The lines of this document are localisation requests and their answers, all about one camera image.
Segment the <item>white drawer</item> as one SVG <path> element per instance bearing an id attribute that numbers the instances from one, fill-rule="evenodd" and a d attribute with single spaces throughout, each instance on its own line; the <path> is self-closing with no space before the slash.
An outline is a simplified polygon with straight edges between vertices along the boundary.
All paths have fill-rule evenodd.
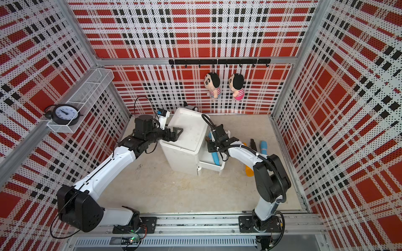
<path id="1" fill-rule="evenodd" d="M 222 174 L 225 162 L 224 160 L 228 159 L 226 154 L 220 154 L 219 152 L 210 153 L 208 151 L 208 140 L 212 140 L 213 136 L 211 130 L 208 129 L 204 142 L 201 145 L 200 151 L 198 153 L 199 162 L 198 162 L 198 174 L 200 175 L 203 170 L 212 170 L 219 173 L 219 176 Z"/>

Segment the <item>white three-drawer cabinet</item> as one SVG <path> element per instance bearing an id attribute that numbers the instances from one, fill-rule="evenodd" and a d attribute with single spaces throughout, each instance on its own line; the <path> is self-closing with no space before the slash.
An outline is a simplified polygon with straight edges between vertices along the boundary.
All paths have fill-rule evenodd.
<path id="1" fill-rule="evenodd" d="M 205 142 L 208 128 L 202 113 L 178 108 L 168 123 L 168 128 L 183 130 L 175 142 L 160 141 L 169 166 L 175 172 L 197 176 L 200 149 Z"/>

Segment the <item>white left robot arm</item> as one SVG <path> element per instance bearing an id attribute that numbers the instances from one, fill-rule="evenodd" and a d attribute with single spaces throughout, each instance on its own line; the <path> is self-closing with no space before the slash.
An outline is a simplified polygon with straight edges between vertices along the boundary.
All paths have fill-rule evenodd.
<path id="1" fill-rule="evenodd" d="M 85 233 L 107 225 L 113 225 L 117 233 L 137 231 L 142 225 L 139 211 L 127 206 L 104 208 L 97 201 L 117 175 L 149 145 L 160 140 L 175 142 L 183 131 L 177 127 L 166 128 L 161 118 L 137 117 L 133 132 L 117 144 L 110 157 L 73 186 L 63 185 L 58 190 L 57 219 Z"/>

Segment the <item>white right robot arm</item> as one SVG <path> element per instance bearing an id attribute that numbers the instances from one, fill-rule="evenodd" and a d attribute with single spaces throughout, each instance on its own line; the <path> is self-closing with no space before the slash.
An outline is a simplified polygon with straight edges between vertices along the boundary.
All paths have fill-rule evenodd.
<path id="1" fill-rule="evenodd" d="M 253 228 L 258 232 L 268 230 L 270 224 L 278 219 L 275 215 L 278 206 L 287 201 L 286 193 L 292 187 L 280 158 L 275 154 L 268 156 L 259 153 L 244 145 L 237 138 L 230 137 L 222 124 L 213 125 L 211 135 L 212 139 L 207 141 L 210 153 L 218 152 L 237 159 L 253 169 L 260 199 L 252 211 L 251 222 Z"/>

